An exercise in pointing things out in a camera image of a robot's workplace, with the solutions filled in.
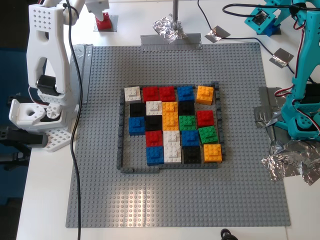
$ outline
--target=metal stand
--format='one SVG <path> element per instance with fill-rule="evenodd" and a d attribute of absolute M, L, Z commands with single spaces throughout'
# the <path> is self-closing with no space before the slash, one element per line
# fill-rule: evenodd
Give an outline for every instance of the metal stand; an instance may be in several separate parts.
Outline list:
<path fill-rule="evenodd" d="M 179 0 L 173 0 L 172 24 L 173 29 L 177 30 Z"/>

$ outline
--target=black lego brick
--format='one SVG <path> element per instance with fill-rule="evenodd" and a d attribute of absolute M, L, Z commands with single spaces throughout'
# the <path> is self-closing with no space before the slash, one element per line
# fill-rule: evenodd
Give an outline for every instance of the black lego brick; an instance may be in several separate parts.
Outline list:
<path fill-rule="evenodd" d="M 162 130 L 162 116 L 146 116 L 145 117 L 145 130 L 158 131 Z"/>
<path fill-rule="evenodd" d="M 145 117 L 146 116 L 146 104 L 145 103 L 131 103 L 130 104 L 130 117 Z"/>
<path fill-rule="evenodd" d="M 201 152 L 199 146 L 183 147 L 184 164 L 201 164 Z"/>
<path fill-rule="evenodd" d="M 195 103 L 193 101 L 180 101 L 178 104 L 179 116 L 194 116 Z"/>

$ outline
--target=red lego brick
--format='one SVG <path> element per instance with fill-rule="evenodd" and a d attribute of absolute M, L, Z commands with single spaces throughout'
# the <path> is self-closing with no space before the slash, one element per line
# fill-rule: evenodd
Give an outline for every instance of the red lego brick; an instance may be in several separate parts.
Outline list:
<path fill-rule="evenodd" d="M 157 86 L 149 86 L 142 88 L 143 102 L 159 101 L 159 91 Z"/>
<path fill-rule="evenodd" d="M 160 101 L 162 102 L 175 102 L 176 94 L 173 86 L 159 87 Z"/>
<path fill-rule="evenodd" d="M 214 126 L 215 125 L 214 112 L 212 110 L 197 111 L 196 121 L 197 121 L 198 128 Z"/>
<path fill-rule="evenodd" d="M 146 147 L 161 147 L 164 145 L 162 141 L 162 131 L 146 131 L 145 132 Z"/>
<path fill-rule="evenodd" d="M 109 13 L 107 12 L 103 13 L 103 21 L 99 21 L 97 18 L 95 18 L 95 22 L 99 31 L 112 28 Z"/>

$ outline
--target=red cable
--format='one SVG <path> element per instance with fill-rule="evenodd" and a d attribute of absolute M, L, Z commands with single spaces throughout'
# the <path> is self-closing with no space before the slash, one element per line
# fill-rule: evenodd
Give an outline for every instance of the red cable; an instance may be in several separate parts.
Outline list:
<path fill-rule="evenodd" d="M 294 73 L 295 79 L 297 78 L 297 75 L 298 75 L 299 56 L 300 56 L 301 47 L 302 47 L 302 44 L 304 41 L 304 36 L 305 36 L 305 28 L 303 27 L 303 29 L 301 31 L 301 40 L 300 40 L 300 44 L 299 44 L 298 54 L 296 56 L 295 73 Z"/>

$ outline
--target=table surface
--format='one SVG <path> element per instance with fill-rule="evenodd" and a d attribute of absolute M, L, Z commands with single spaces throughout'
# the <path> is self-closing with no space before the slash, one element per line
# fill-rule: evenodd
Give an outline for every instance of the table surface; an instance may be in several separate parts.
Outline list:
<path fill-rule="evenodd" d="M 237 3 L 261 3 L 258 0 L 238 0 Z M 222 7 L 235 3 L 234 0 L 203 0 L 200 5 L 206 12 L 212 27 L 219 25 L 231 37 L 257 37 L 256 33 L 244 23 L 244 18 L 230 16 L 222 12 Z M 110 4 L 109 14 L 119 15 L 117 32 L 94 32 L 94 16 L 86 7 L 80 19 L 72 27 L 72 43 L 93 44 L 94 46 L 140 46 L 141 35 L 153 35 L 152 23 L 166 17 L 172 11 L 172 2 L 114 0 Z M 250 13 L 251 9 L 234 8 L 238 13 Z M 179 20 L 184 31 L 201 33 L 202 43 L 210 44 L 204 36 L 209 27 L 198 9 L 196 1 L 179 3 Z M 293 20 L 286 19 L 281 26 L 282 35 L 258 38 L 273 53 L 283 48 L 297 55 L 300 32 L 293 30 Z M 70 56 L 68 27 L 64 28 L 64 42 Z M 238 43 L 243 41 L 221 40 L 216 44 Z M 262 61 L 268 87 L 289 87 L 292 73 L 280 69 L 269 62 L 270 55 L 261 48 Z M 294 69 L 296 58 L 291 62 Z M 54 75 L 50 64 L 46 74 Z M 320 83 L 320 71 L 314 71 L 313 80 Z M 48 153 L 42 149 L 33 149 L 25 185 L 17 240 L 70 240 L 76 239 L 77 230 L 66 228 L 66 215 L 73 162 L 68 146 Z M 285 193 L 289 208 L 291 226 L 289 227 L 228 227 L 240 240 L 301 240 L 319 237 L 320 226 L 320 181 L 308 186 L 300 176 L 284 179 Z M 167 228 L 83 228 L 83 240 L 115 239 L 160 240 L 195 238 L 219 240 L 221 227 L 167 227 Z"/>

